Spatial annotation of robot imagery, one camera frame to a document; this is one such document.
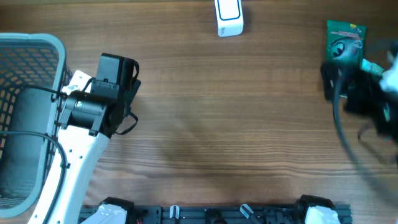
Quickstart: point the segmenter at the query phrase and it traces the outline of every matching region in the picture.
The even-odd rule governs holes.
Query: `wooden table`
[[[319,67],[327,19],[366,25],[369,41],[396,39],[397,8],[243,1],[244,32],[222,39],[213,1],[0,6],[0,31],[54,34],[69,67],[93,76],[102,52],[140,63],[139,124],[113,136],[85,204],[293,203],[312,194],[350,203],[355,223],[395,223],[397,209],[340,146]]]

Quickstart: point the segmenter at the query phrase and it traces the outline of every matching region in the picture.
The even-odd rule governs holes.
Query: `gray plastic basket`
[[[65,61],[65,48],[52,35],[0,34],[0,130],[56,136],[61,99],[22,86],[60,90],[72,77]],[[0,141],[0,217],[8,218],[37,201],[55,149],[35,136],[0,136]]]

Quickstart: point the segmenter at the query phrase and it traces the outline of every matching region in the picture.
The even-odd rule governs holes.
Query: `snack bag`
[[[365,34],[365,26],[328,21],[326,59],[361,65]]]

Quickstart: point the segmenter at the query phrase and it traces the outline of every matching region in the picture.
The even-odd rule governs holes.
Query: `black cable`
[[[139,74],[139,64],[138,64],[138,62],[136,60],[133,60],[132,63],[134,64],[134,66],[136,68],[136,75],[132,78],[132,82],[131,82],[131,83],[134,83],[137,80],[137,77],[138,77],[138,74]]]
[[[55,91],[55,90],[51,90],[49,88],[36,86],[36,85],[8,85],[8,86],[2,86],[1,88],[7,88],[7,89],[10,89],[10,88],[33,88],[33,89],[37,89],[37,90],[43,90],[43,91],[46,91],[49,93],[54,93],[57,95],[57,97],[59,97],[59,96],[63,96],[64,98],[68,97],[68,95],[66,93],[62,93],[60,91]],[[67,162],[67,155],[65,154],[65,151],[63,150],[61,144],[58,141],[52,139],[51,137],[49,137],[46,134],[42,134],[42,133],[38,133],[38,132],[34,132],[34,131],[0,131],[0,134],[2,134],[2,135],[9,135],[9,134],[10,135],[12,135],[12,134],[13,135],[31,135],[31,136],[42,137],[42,138],[49,140],[58,149],[58,151],[61,155],[61,160],[62,160],[61,161],[61,174],[60,174],[60,180],[58,181],[57,189],[55,190],[55,194],[51,201],[49,210],[47,211],[47,214],[44,218],[44,223],[47,223],[51,216],[51,213],[54,209],[54,206],[58,200],[58,196],[61,192],[63,181],[65,180],[65,177],[66,177],[66,168],[67,168],[68,162]]]
[[[36,89],[36,90],[43,90],[43,91],[46,91],[46,92],[49,92],[49,93],[54,93],[54,94],[56,94],[58,96],[63,96],[64,98],[68,97],[68,95],[66,93],[62,93],[62,92],[59,92],[59,91],[56,91],[56,90],[52,90],[52,89],[41,87],[41,86],[37,86],[37,85],[8,85],[8,86],[2,86],[1,88],[3,88],[3,89],[4,88],[7,88],[7,89],[10,89],[10,88],[33,88],[33,89]]]
[[[131,130],[133,130],[134,127],[136,127],[136,125],[137,125],[137,123],[138,123],[138,117],[137,117],[134,113],[132,113],[131,111],[128,112],[128,115],[130,115],[132,118],[134,118],[134,119],[136,120],[136,122],[135,122],[134,124],[132,124],[132,125],[130,126],[130,128],[127,128],[126,130],[122,131],[121,133],[115,131],[115,132],[114,132],[115,134],[118,134],[118,135],[125,135],[125,134],[129,133]]]
[[[337,82],[335,83],[336,84],[335,92],[333,96],[333,118],[335,121],[337,135],[341,141],[341,144],[343,145],[343,149],[347,153],[348,157],[353,161],[354,166],[357,168],[359,174],[362,175],[363,179],[367,181],[373,189],[376,189],[376,191],[379,192],[379,195],[385,201],[390,202],[395,206],[398,206],[398,195],[391,192],[385,184],[379,182],[372,175],[372,173],[370,173],[367,170],[367,168],[362,166],[362,164],[359,162],[358,157],[353,152],[351,146],[348,144],[348,141],[345,137],[343,128],[341,127],[340,114],[339,114],[340,92],[345,80],[346,80],[346,74],[342,74],[342,76],[340,76]]]
[[[84,87],[81,91],[82,91],[82,92],[85,92],[86,89],[87,89],[87,87],[88,87],[88,85],[89,85],[93,80],[95,80],[95,77],[91,77],[89,80],[87,80],[85,87]]]
[[[369,153],[371,153],[378,161],[382,164],[388,164],[388,162],[385,160],[385,158],[382,156],[381,153],[379,153],[375,148],[373,148],[370,144],[362,141],[362,135],[369,130],[371,127],[370,123],[366,123],[364,126],[360,127],[358,130],[358,142],[364,147],[366,150],[368,150]]]
[[[38,133],[38,132],[34,132],[34,131],[0,131],[0,134],[2,135],[30,135],[30,136],[38,136],[38,137],[42,137],[45,138],[47,140],[49,140],[59,151],[60,155],[61,155],[61,174],[60,174],[60,180],[58,181],[58,185],[57,185],[57,189],[55,190],[55,194],[54,197],[51,201],[49,210],[47,211],[47,214],[44,218],[44,222],[43,223],[47,223],[52,211],[54,209],[54,206],[57,202],[57,199],[60,195],[61,192],[61,188],[63,185],[63,181],[65,180],[65,176],[66,176],[66,169],[67,169],[67,155],[65,153],[65,151],[63,150],[63,147],[61,146],[61,144],[57,141],[52,139],[51,137],[49,137],[48,135],[42,134],[42,133]]]

